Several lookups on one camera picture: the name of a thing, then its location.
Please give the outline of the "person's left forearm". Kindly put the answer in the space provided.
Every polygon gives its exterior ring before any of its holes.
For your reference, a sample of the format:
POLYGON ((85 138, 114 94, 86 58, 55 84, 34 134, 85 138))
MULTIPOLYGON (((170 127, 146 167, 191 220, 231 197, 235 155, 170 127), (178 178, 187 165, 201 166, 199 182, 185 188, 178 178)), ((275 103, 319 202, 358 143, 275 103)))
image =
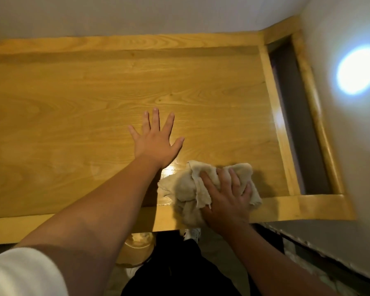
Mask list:
POLYGON ((172 159, 141 154, 98 188, 61 210, 15 248, 48 256, 69 296, 98 296, 139 214, 148 187, 172 159))

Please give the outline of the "person's right forearm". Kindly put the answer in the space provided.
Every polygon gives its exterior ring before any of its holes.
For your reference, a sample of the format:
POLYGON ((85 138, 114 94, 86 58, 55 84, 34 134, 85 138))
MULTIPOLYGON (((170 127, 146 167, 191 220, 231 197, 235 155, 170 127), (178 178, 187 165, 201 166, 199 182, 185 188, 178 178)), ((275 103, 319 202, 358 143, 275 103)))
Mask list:
POLYGON ((339 296, 263 239, 249 224, 222 236, 256 284, 261 296, 339 296))

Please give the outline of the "round wooden stool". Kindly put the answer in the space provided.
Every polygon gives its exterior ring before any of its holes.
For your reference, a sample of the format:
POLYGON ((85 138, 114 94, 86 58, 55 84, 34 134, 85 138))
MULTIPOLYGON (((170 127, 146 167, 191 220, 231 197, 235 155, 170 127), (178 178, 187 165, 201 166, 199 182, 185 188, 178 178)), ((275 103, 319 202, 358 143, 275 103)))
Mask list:
POLYGON ((142 265, 153 253, 156 235, 152 232, 133 233, 120 250, 116 265, 123 268, 135 268, 142 265))

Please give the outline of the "wooden table frame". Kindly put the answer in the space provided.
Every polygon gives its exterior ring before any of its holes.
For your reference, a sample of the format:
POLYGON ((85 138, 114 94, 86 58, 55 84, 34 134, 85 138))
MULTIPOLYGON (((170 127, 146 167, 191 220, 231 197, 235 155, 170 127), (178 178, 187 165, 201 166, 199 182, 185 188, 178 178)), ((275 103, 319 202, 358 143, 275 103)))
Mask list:
POLYGON ((354 220, 297 16, 261 31, 0 40, 0 244, 125 168, 158 107, 197 160, 250 163, 252 223, 354 220))

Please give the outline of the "black trousers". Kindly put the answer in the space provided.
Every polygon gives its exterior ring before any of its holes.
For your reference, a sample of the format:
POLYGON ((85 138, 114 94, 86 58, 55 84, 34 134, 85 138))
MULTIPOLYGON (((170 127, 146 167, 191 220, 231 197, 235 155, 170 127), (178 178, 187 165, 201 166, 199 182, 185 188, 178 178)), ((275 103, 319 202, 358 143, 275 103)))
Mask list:
POLYGON ((121 296, 242 296, 194 239, 174 232, 157 238, 151 258, 135 271, 121 296))

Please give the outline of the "white shoe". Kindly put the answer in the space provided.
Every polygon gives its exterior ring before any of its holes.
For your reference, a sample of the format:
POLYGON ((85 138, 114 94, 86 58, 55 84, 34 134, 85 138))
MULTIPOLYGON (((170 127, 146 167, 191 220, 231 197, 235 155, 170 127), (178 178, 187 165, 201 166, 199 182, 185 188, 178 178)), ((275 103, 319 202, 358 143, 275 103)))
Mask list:
POLYGON ((183 233, 183 241, 193 240, 197 244, 201 235, 201 228, 185 229, 183 233))
POLYGON ((143 266, 143 264, 132 268, 125 268, 125 273, 129 279, 133 278, 136 272, 143 266))

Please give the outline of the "person's right hand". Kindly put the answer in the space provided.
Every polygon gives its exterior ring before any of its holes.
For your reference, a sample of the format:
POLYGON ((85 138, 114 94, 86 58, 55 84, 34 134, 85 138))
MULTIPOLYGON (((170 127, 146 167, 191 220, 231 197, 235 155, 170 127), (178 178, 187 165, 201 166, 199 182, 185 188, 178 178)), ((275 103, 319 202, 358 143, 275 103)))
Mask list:
POLYGON ((221 235, 225 240, 230 240, 238 232, 249 226, 249 205, 242 203, 240 179, 232 168, 228 169, 232 179, 232 196, 220 193, 205 171, 200 173, 212 203, 201 209, 206 224, 221 235))

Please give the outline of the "person's left hand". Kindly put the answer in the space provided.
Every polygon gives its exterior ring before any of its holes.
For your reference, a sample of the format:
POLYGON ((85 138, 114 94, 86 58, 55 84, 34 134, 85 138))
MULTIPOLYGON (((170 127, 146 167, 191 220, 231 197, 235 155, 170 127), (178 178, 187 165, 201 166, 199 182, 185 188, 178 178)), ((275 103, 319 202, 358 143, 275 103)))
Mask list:
POLYGON ((168 167, 175 159, 170 158, 170 136, 173 129, 175 115, 170 113, 160 131, 151 131, 152 120, 149 111, 142 115, 140 138, 134 142, 134 156, 153 159, 160 169, 168 167))

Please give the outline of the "beige cleaning cloth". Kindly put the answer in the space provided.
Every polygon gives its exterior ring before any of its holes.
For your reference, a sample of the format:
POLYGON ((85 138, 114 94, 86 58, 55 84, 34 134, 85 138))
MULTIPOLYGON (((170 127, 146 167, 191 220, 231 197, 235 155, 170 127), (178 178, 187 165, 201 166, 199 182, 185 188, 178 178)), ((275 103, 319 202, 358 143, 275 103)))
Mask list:
MULTIPOLYGON (((206 226, 201 208, 205 206, 210 207, 212 199, 199 173, 205 171, 215 187, 220 188, 221 184, 216 169, 211 164, 191 160, 188 161, 184 170, 168 175, 158 182, 158 193, 169 197, 173 201, 175 211, 181 215, 182 223, 187 227, 201 228, 206 226)), ((241 193, 244 192, 247 183, 251 184, 250 208, 259 207, 262 204, 262 199, 252 181, 253 170, 251 165, 238 163, 223 167, 227 174, 229 169, 233 169, 237 174, 241 193)))

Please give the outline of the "white shirt sleeve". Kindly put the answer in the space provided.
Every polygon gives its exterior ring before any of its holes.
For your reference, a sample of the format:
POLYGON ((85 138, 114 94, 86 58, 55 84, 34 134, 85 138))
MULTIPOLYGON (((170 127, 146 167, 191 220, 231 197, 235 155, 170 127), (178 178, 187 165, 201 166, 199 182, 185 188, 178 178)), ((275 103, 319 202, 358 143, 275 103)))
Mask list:
POLYGON ((69 296, 55 263, 32 248, 0 254, 0 296, 69 296))

